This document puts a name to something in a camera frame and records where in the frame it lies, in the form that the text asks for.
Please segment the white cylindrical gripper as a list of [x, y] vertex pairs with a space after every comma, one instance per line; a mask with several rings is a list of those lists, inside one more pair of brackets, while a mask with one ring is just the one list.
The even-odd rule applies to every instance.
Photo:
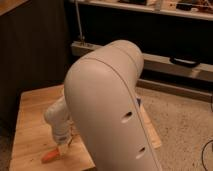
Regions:
[[52, 128], [53, 140], [59, 144], [58, 151], [61, 156], [68, 153], [70, 144], [67, 143], [72, 139], [71, 122], [69, 117], [59, 117], [53, 119], [50, 123]]

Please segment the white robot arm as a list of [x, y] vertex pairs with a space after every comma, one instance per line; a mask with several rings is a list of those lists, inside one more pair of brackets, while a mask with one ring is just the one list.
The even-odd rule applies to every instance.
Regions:
[[141, 50], [127, 40], [80, 57], [44, 114], [57, 145], [64, 148], [76, 127], [98, 171], [162, 171], [135, 91], [143, 66]]

